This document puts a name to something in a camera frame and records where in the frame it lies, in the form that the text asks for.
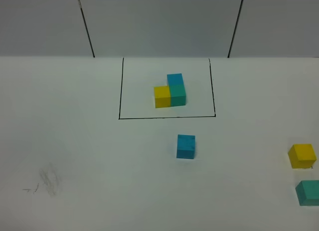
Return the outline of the template yellow cube block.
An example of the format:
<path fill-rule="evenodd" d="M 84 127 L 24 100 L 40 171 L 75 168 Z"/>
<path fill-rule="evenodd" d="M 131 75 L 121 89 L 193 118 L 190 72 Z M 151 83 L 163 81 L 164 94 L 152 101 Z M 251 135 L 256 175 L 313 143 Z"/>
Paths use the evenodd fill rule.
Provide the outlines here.
<path fill-rule="evenodd" d="M 155 87 L 154 95 L 156 108 L 166 108 L 171 106 L 171 95 L 168 86 Z"/>

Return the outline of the template green cube block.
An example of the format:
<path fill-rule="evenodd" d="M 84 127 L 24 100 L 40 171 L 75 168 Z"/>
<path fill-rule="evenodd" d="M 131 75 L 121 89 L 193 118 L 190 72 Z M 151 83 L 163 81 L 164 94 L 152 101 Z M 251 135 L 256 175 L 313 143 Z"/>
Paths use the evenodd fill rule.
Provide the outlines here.
<path fill-rule="evenodd" d="M 170 105 L 171 106 L 184 106 L 186 105 L 186 91 L 184 85 L 169 86 L 170 90 Z"/>

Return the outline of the template blue cube block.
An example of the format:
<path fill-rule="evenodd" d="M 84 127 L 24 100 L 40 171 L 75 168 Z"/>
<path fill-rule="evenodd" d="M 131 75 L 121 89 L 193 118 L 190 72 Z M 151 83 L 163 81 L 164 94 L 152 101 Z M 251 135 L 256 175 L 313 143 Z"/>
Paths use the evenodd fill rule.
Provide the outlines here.
<path fill-rule="evenodd" d="M 182 74 L 181 73 L 168 74 L 167 84 L 168 86 L 184 85 Z"/>

